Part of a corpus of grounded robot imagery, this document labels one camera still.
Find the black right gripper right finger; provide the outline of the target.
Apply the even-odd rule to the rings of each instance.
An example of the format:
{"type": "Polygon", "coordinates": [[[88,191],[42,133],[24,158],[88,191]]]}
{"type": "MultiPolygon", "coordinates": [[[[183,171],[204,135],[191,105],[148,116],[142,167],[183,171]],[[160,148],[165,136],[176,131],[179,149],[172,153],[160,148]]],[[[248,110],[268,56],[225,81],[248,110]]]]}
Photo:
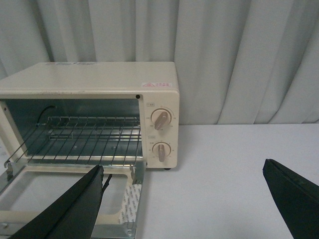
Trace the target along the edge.
{"type": "Polygon", "coordinates": [[[295,239],[319,237],[319,187],[273,159],[263,175],[273,200],[295,239]]]}

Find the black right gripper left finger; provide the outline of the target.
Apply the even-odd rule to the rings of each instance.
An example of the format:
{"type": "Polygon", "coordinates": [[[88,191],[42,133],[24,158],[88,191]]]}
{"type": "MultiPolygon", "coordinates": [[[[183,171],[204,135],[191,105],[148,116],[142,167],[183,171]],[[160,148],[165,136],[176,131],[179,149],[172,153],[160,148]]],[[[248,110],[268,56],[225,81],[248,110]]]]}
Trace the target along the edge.
{"type": "Polygon", "coordinates": [[[89,239],[103,197],[103,167],[95,166],[11,239],[89,239]]]}

